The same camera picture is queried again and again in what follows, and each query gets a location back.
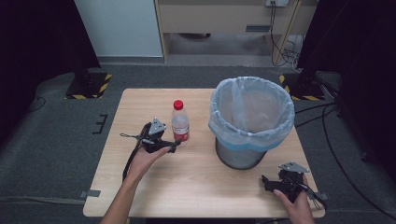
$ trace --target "wooden table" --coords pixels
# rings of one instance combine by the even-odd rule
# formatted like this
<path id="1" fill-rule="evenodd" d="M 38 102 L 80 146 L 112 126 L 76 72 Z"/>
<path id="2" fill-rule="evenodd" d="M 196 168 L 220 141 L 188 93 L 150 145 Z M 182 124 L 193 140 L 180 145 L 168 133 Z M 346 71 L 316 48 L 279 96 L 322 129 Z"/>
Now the wooden table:
<path id="1" fill-rule="evenodd" d="M 295 161 L 309 168 L 297 132 L 269 150 L 263 160 L 246 171 L 224 165 L 215 150 L 215 135 L 208 128 L 211 89 L 128 89 L 114 118 L 106 145 L 92 181 L 99 197 L 88 197 L 87 217 L 102 217 L 122 179 L 124 166 L 134 149 L 133 138 L 154 117 L 167 124 L 163 140 L 172 141 L 171 112 L 176 99 L 184 101 L 191 120 L 188 144 L 157 160 L 140 182 L 130 217 L 286 217 L 274 193 L 265 191 L 261 175 L 278 180 L 278 165 Z M 310 187 L 317 190 L 307 174 Z M 323 217 L 311 202 L 314 217 Z"/>

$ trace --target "white wall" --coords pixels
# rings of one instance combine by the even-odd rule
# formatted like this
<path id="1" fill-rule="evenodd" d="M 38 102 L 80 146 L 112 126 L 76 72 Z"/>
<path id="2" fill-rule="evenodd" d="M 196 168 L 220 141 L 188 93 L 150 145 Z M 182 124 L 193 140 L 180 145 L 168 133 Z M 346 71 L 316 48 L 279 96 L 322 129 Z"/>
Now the white wall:
<path id="1" fill-rule="evenodd" d="M 163 56 L 153 0 L 75 3 L 97 56 Z"/>

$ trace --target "trash can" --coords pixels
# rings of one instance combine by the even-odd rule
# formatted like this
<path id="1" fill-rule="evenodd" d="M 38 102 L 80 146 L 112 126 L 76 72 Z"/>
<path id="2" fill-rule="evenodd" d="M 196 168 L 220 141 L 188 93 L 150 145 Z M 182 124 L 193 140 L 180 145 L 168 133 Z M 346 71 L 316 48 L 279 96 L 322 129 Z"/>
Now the trash can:
<path id="1" fill-rule="evenodd" d="M 212 93 L 209 128 L 227 166 L 246 170 L 286 138 L 294 124 L 288 92 L 260 77 L 222 80 Z"/>

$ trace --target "water bottle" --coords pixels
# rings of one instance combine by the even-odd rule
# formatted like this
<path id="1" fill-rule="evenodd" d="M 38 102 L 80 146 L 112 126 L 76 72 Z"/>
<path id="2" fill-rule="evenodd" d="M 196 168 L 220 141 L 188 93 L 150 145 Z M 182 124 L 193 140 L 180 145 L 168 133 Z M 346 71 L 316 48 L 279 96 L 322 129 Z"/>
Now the water bottle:
<path id="1" fill-rule="evenodd" d="M 175 140 L 181 139 L 186 142 L 190 137 L 190 121 L 184 108 L 183 101 L 174 101 L 174 110 L 172 111 L 172 130 Z"/>

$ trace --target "red bottle label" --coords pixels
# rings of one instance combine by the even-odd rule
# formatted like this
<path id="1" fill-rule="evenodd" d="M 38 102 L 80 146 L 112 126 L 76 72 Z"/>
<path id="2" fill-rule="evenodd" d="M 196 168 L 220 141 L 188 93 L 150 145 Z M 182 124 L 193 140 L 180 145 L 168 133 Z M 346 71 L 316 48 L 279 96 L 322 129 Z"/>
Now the red bottle label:
<path id="1" fill-rule="evenodd" d="M 183 134 L 174 133 L 174 138 L 175 138 L 175 140 L 181 138 L 181 141 L 182 141 L 182 142 L 187 141 L 187 139 L 189 139 L 189 137 L 190 137 L 190 132 L 188 132 L 188 133 L 183 133 Z"/>

